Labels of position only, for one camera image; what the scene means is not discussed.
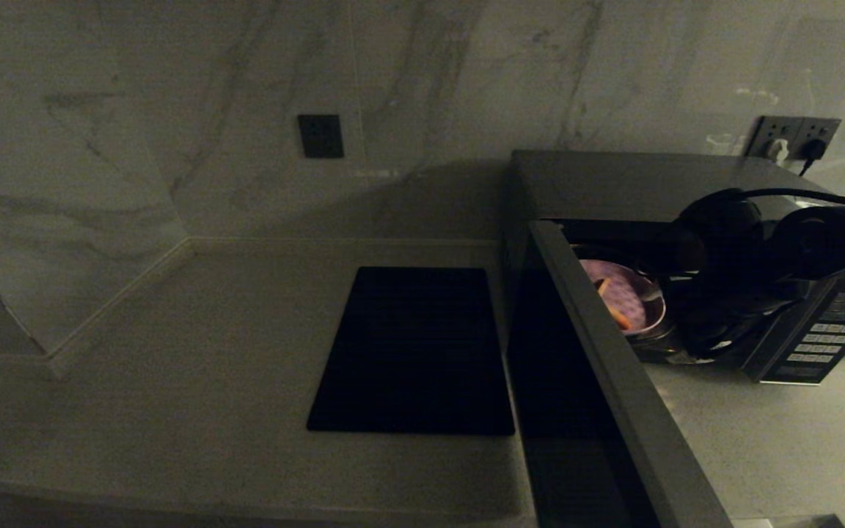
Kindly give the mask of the grey wall socket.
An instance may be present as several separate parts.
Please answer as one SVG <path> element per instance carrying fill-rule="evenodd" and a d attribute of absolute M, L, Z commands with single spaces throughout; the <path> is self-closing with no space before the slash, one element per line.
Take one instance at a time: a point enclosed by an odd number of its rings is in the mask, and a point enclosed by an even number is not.
<path fill-rule="evenodd" d="M 755 133 L 745 148 L 745 157 L 765 159 L 768 144 L 775 139 L 787 139 L 792 149 L 795 136 L 801 125 L 801 117 L 763 116 L 758 121 Z"/>
<path fill-rule="evenodd" d="M 804 161 L 801 155 L 802 145 L 812 139 L 822 139 L 827 144 L 827 147 L 829 147 L 829 144 L 831 144 L 831 141 L 836 135 L 836 131 L 841 127 L 841 123 L 841 118 L 802 118 L 794 143 L 792 143 L 791 159 Z"/>

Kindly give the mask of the dark single wall socket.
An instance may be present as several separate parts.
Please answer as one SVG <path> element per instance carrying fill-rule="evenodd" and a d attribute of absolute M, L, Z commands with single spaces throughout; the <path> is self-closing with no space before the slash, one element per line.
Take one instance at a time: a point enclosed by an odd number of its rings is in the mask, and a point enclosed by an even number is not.
<path fill-rule="evenodd" d="M 306 159 L 343 159 L 343 134 L 338 114 L 299 114 L 296 124 Z"/>

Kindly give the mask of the purple plate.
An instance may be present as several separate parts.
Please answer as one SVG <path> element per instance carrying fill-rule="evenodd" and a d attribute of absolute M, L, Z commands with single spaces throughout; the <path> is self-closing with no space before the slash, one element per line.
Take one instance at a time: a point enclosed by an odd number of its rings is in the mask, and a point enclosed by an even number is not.
<path fill-rule="evenodd" d="M 643 294 L 647 290 L 660 290 L 659 285 L 631 268 L 607 260 L 580 260 L 581 266 L 589 276 L 593 287 L 596 281 L 610 277 L 612 283 L 605 297 L 599 298 L 606 303 L 616 304 L 633 324 L 633 330 L 624 333 L 641 333 L 660 324 L 667 313 L 666 301 L 658 298 L 653 303 L 643 303 Z"/>

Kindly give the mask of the black induction cooktop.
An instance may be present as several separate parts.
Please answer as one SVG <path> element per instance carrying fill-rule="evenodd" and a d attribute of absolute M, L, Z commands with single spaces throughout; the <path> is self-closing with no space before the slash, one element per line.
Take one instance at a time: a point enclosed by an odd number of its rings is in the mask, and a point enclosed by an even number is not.
<path fill-rule="evenodd" d="M 307 428 L 512 436 L 486 270 L 359 268 Z"/>

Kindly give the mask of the silver black microwave oven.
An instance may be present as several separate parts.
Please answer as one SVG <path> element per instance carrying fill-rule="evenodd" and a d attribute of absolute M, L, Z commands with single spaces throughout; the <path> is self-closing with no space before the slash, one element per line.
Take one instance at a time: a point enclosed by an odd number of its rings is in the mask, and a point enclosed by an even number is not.
<path fill-rule="evenodd" d="M 831 194 L 778 165 L 713 155 L 516 151 L 502 193 L 504 265 L 516 292 L 531 221 L 559 225 L 580 260 L 617 262 L 664 291 L 692 262 L 695 243 L 672 227 L 694 201 L 718 191 L 778 189 L 758 197 L 762 218 L 779 220 Z M 735 364 L 752 381 L 816 385 L 845 357 L 845 273 L 811 283 L 808 297 L 721 359 L 665 364 Z"/>

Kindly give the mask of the dark glass microwave door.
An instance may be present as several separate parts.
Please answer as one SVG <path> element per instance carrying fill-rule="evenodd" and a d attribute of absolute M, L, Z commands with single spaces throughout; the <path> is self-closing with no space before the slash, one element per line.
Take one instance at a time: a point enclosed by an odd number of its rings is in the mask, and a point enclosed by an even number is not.
<path fill-rule="evenodd" d="M 538 528 L 734 528 L 559 225 L 527 225 L 506 361 Z"/>

